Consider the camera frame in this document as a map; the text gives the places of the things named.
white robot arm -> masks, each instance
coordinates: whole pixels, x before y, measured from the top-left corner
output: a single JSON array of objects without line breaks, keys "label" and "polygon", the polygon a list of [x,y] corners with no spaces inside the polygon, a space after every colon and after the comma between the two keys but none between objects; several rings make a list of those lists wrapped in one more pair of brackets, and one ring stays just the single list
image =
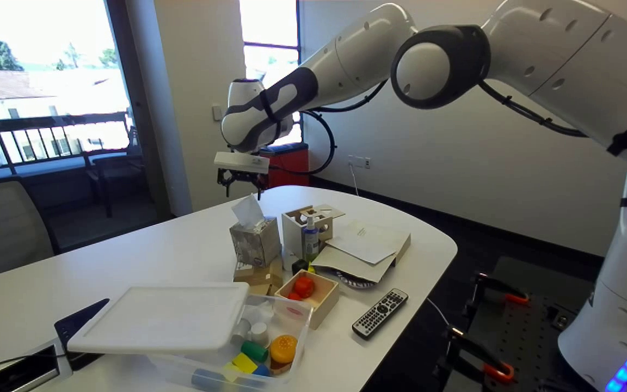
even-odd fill
[{"label": "white robot arm", "polygon": [[[425,30],[399,5],[381,5],[270,90],[246,85],[251,97],[223,120],[225,141],[260,150],[287,130],[290,114],[385,78],[418,108],[502,80],[627,162],[627,19],[583,0],[505,0],[483,27]],[[627,186],[595,295],[559,336],[559,350],[595,388],[627,386]]]}]

lid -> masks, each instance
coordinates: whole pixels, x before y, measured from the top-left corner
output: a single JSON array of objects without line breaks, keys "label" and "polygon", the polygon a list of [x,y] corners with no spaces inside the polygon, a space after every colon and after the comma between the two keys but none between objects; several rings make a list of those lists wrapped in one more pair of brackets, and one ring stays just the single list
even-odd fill
[{"label": "lid", "polygon": [[77,353],[193,353],[227,345],[246,283],[129,288],[69,339]]}]

green object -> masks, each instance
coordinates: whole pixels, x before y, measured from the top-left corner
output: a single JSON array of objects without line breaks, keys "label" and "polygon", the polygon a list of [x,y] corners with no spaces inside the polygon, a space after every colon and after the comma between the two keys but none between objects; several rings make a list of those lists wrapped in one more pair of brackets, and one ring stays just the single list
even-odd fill
[{"label": "green object", "polygon": [[242,353],[249,356],[256,363],[264,363],[267,360],[267,348],[256,342],[245,342]]}]

wall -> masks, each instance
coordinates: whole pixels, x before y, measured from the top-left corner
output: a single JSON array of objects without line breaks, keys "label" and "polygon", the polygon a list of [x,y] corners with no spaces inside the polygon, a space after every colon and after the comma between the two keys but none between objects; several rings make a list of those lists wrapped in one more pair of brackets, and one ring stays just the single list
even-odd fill
[{"label": "wall", "polygon": [[225,202],[212,164],[225,141],[212,105],[225,105],[228,80],[245,74],[237,0],[129,0],[129,18],[173,211]]},{"label": "wall", "polygon": [[[423,29],[483,24],[498,2],[399,5]],[[627,2],[603,2],[627,16]],[[302,58],[376,5],[381,0],[302,0]],[[603,255],[612,240],[625,164],[595,141],[553,136],[477,90],[451,106],[418,112],[403,106],[387,85],[368,106],[327,120],[340,146],[336,164],[322,175],[329,181],[593,255]],[[315,125],[307,139],[322,159],[327,141]],[[371,168],[351,173],[347,156],[371,156]]]}]

floor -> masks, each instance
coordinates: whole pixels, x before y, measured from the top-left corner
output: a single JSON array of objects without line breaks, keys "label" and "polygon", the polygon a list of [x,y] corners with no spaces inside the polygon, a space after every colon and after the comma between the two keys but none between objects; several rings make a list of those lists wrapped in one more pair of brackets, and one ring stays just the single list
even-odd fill
[{"label": "floor", "polygon": [[[336,184],[315,184],[351,191]],[[375,195],[361,195],[381,202],[394,204],[416,217],[427,221],[459,245],[459,255],[447,275],[431,293],[431,301],[444,312],[451,324],[468,328],[470,320],[464,316],[464,304],[472,295],[475,271],[491,272],[501,258],[517,258],[542,267],[553,267],[578,278],[595,281],[600,258],[536,242],[514,234],[497,232],[483,225],[457,221],[438,211],[413,204],[387,200]],[[78,211],[56,213],[50,217],[50,229],[63,250],[91,245],[111,235],[142,229],[162,217],[151,200],[142,195],[115,200],[113,217],[104,215],[102,204],[91,204]],[[387,360],[376,369],[366,392],[403,391],[403,392],[434,392],[444,391],[447,375],[435,373],[438,360],[447,350],[447,326],[435,308],[425,303],[416,320],[407,326],[400,339],[389,350]]]}]

